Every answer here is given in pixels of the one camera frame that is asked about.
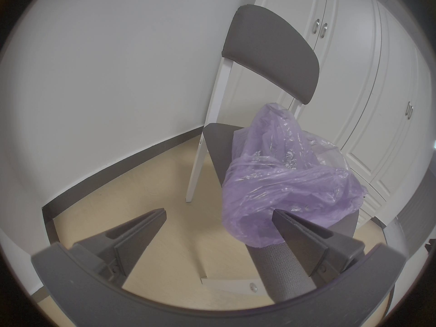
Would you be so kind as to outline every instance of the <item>metal handle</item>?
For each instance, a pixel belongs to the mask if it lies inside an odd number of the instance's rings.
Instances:
[[[315,21],[315,24],[313,25],[313,30],[312,31],[313,31],[314,34],[317,33],[319,24],[320,24],[320,19],[317,19]]]
[[[409,102],[406,109],[406,116],[409,114],[411,103]]]
[[[323,25],[323,29],[321,30],[321,34],[320,34],[321,39],[325,36],[326,31],[327,31],[327,23]]]

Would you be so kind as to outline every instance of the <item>beige floor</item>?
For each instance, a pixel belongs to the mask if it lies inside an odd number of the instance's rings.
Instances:
[[[167,221],[146,249],[124,284],[139,296],[180,307],[238,310],[272,304],[269,297],[246,296],[204,287],[201,277],[258,277],[245,246],[221,225],[221,187],[206,158],[191,203],[184,200],[198,138],[156,156],[80,200],[55,220],[67,248],[74,242],[119,225],[156,208],[165,208]],[[355,237],[367,252],[384,242],[381,229],[368,222]],[[375,326],[387,301],[365,323]],[[66,317],[50,297],[40,307],[56,319]]]

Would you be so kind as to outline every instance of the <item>screw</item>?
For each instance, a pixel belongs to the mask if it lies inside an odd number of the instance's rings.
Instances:
[[[257,287],[256,287],[256,285],[255,285],[253,282],[250,284],[250,289],[251,289],[251,291],[253,291],[254,293],[257,292]]]

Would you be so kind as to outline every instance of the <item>chair leg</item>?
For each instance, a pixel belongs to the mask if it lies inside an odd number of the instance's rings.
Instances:
[[[250,294],[255,296],[267,295],[265,287],[260,279],[254,280],[211,280],[201,279],[204,286],[216,290],[233,292],[239,294]]]
[[[186,202],[192,201],[193,192],[197,186],[198,178],[200,176],[201,168],[203,167],[204,158],[208,152],[208,147],[206,146],[206,141],[204,140],[203,134],[201,134],[200,142],[198,144],[197,155],[193,163],[193,168],[191,172],[191,178],[189,179],[188,191],[186,193]]]

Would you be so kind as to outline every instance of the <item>plastic bag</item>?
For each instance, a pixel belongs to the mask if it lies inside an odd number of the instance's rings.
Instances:
[[[335,145],[302,131],[288,110],[267,104],[233,135],[222,222],[248,246],[280,244],[275,209],[327,228],[357,211],[366,193]]]

